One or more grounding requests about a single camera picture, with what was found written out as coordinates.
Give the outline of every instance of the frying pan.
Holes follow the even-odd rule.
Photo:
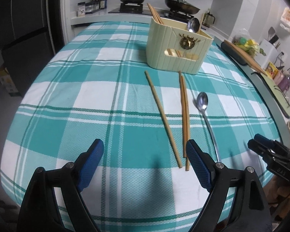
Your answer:
[[[178,11],[189,15],[194,15],[200,11],[199,8],[187,3],[185,0],[165,0],[165,4],[172,11]]]

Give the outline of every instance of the gas stove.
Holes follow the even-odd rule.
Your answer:
[[[109,11],[109,13],[125,13],[125,14],[138,14],[138,15],[148,15],[151,16],[152,13],[149,10],[143,9],[143,4],[136,5],[136,4],[120,4],[119,8],[113,9]],[[181,21],[187,23],[191,18],[192,15],[185,15],[177,11],[168,11],[163,10],[162,12],[158,11],[158,14],[162,18],[168,18],[176,21]]]
[[[194,16],[192,15],[182,14],[182,13],[179,13],[178,11],[172,11],[172,10],[168,13],[165,12],[164,17],[173,19],[176,21],[185,22],[185,23],[187,23],[191,18],[194,18]]]

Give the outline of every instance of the teal and white tablecloth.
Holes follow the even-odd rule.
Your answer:
[[[104,155],[82,196],[101,230],[189,230],[208,192],[191,167],[188,172],[177,167],[144,71],[182,154],[178,73],[146,64],[148,30],[149,24],[94,23],[43,69],[16,112],[2,155],[2,186],[16,203],[22,203],[35,168],[60,168],[100,138]],[[216,160],[205,122],[192,103],[205,91],[222,162],[235,169],[253,166],[265,185],[271,173],[248,151],[247,142],[256,133],[270,139],[279,134],[254,86],[215,43],[199,73],[184,76],[191,138]],[[73,229],[60,190],[55,191],[64,224]],[[230,191],[220,219],[227,217],[232,197]]]

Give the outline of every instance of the chopstick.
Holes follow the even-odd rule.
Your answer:
[[[167,132],[167,134],[168,134],[169,141],[170,141],[171,147],[172,147],[172,149],[173,149],[173,153],[174,153],[175,158],[176,158],[176,161],[177,161],[177,165],[178,165],[179,168],[182,168],[182,167],[183,167],[183,165],[182,165],[182,161],[181,161],[181,159],[180,159],[180,157],[179,157],[179,153],[178,153],[178,150],[177,150],[177,148],[176,148],[176,143],[175,143],[175,140],[174,140],[174,137],[173,137],[173,134],[172,134],[171,128],[170,128],[170,126],[169,126],[168,120],[167,120],[167,118],[166,118],[166,115],[165,115],[165,113],[164,113],[163,107],[162,107],[162,105],[161,105],[161,103],[160,103],[160,100],[159,100],[159,97],[158,97],[157,92],[156,92],[156,90],[155,90],[155,87],[154,87],[154,85],[153,85],[153,83],[152,83],[152,80],[151,80],[151,78],[150,78],[150,76],[149,76],[149,73],[148,73],[147,71],[145,71],[145,75],[146,75],[146,78],[147,78],[147,80],[148,80],[148,83],[149,83],[150,89],[152,90],[152,94],[153,94],[153,96],[154,96],[154,99],[155,99],[155,101],[156,101],[156,104],[157,104],[157,106],[158,106],[158,109],[159,109],[159,112],[160,112],[160,115],[161,115],[161,118],[162,118],[163,124],[164,124],[164,126],[165,126],[166,132]]]
[[[150,5],[150,3],[147,3],[147,6],[150,10],[150,12],[152,13],[152,17],[154,18],[154,20],[157,22],[157,23],[160,23],[162,25],[165,25],[162,20],[161,20],[161,17],[159,16],[158,12],[154,9],[153,6]],[[167,49],[168,50],[168,54],[169,55],[173,55],[172,54],[172,51],[170,49]],[[182,55],[179,53],[178,50],[175,50],[175,53],[178,57],[182,57]]]
[[[190,139],[190,117],[189,117],[189,104],[188,104],[188,97],[187,97],[187,87],[186,87],[186,81],[185,81],[185,78],[184,76],[182,75],[182,82],[183,82],[183,91],[184,91],[184,100],[185,100],[185,117],[186,117],[186,141],[185,141],[185,144],[186,142]],[[189,166],[190,166],[190,163],[189,163],[189,160],[188,160],[188,157],[186,156],[186,171],[189,171]]]
[[[186,158],[186,138],[187,138],[187,123],[186,123],[186,104],[183,86],[182,73],[179,71],[179,87],[181,89],[181,104],[182,104],[182,118],[183,118],[183,157]]]
[[[203,21],[204,21],[204,16],[205,16],[205,14],[203,13],[203,14],[202,14],[202,17],[201,17],[201,21],[200,21],[200,26],[199,26],[198,34],[200,34],[201,26],[202,26],[202,23],[203,23]]]

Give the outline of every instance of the refrigerator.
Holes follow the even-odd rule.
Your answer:
[[[60,0],[0,0],[0,52],[21,96],[63,46]]]

